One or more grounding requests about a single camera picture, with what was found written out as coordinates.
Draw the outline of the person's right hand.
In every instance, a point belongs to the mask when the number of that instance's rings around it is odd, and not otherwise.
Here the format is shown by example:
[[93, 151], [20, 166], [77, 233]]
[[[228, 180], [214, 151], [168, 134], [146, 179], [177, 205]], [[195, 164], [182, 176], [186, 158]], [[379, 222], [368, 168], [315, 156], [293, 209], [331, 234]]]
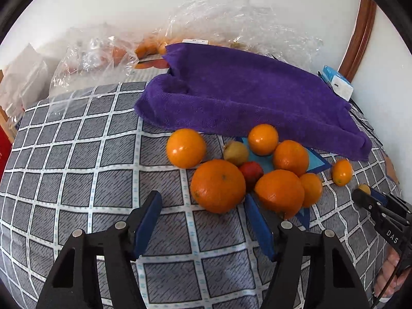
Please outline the person's right hand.
[[[384, 289], [384, 286], [386, 285], [387, 281], [389, 281], [392, 273], [395, 270], [396, 265], [399, 262], [399, 259], [399, 254], [392, 247], [389, 247], [386, 260], [383, 263], [374, 284], [374, 294], [376, 296], [379, 296], [379, 294]], [[400, 290], [401, 286], [407, 279], [410, 272], [411, 268], [408, 268], [407, 270], [403, 271], [400, 276], [395, 276], [390, 282], [389, 286], [386, 288], [386, 291], [383, 293], [382, 297], [390, 298], [396, 291]]]

